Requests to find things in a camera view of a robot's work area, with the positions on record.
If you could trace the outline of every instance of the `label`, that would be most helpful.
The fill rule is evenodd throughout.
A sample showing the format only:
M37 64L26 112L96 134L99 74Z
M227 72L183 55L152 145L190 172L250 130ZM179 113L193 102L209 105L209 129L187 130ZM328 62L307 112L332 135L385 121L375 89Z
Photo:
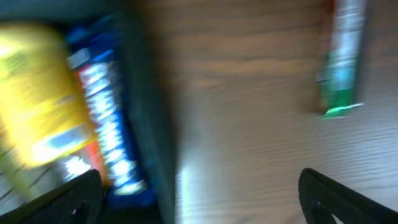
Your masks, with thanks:
M80 156L72 155L62 158L57 161L57 164L62 164L63 170L67 172L67 175L63 177L64 181L78 177L91 169L91 166Z
M89 120L83 99L60 49L0 58L0 104L2 121L18 148L16 156L28 166L45 164L93 140L85 125ZM76 127L81 129L74 133L81 136L68 133ZM65 144L55 146L53 138Z
M81 49L74 53L72 56L68 57L68 64L70 69L75 69L80 65L83 65L90 59L90 52L88 49Z
M328 62L331 90L353 87L362 28L364 2L336 1L332 33L332 53Z
M122 117L117 102L119 96L114 91L112 74L116 74L112 62L87 65L78 72L90 118L95 124L99 148L105 165L109 167L108 177L114 180L113 185L118 188L116 194L138 194L145 189L145 182L135 182L133 179L136 162L130 161L126 154Z

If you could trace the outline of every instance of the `wood grain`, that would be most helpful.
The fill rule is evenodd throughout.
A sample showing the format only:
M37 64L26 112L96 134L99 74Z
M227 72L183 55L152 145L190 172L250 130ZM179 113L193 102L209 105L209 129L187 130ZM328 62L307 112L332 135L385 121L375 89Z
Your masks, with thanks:
M398 2L370 9L365 105L322 121L311 106L323 1L142 5L180 130L180 223L305 223L305 167L398 210Z

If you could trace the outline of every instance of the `table surface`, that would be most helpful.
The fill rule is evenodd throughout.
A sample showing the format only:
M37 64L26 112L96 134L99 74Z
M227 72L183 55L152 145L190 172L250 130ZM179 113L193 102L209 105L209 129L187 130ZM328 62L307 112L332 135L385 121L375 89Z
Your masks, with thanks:
M141 9L175 115L181 223L305 223L311 167L398 210L398 2L369 3L347 118L312 112L322 0L153 0Z

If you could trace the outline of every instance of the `wooden table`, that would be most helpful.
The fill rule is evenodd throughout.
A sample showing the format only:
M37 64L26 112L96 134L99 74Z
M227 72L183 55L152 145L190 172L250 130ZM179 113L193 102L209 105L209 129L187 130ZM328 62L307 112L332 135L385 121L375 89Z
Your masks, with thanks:
M141 6L178 128L181 223L305 223L305 167L398 210L398 2L370 2L365 105L329 121L312 113L323 4Z

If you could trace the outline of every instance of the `yellow can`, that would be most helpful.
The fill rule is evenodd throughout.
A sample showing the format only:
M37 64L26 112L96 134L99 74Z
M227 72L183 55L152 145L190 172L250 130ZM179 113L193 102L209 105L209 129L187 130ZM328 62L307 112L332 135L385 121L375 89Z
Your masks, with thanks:
M95 138L67 56L47 26L0 25L0 119L21 164L46 164Z

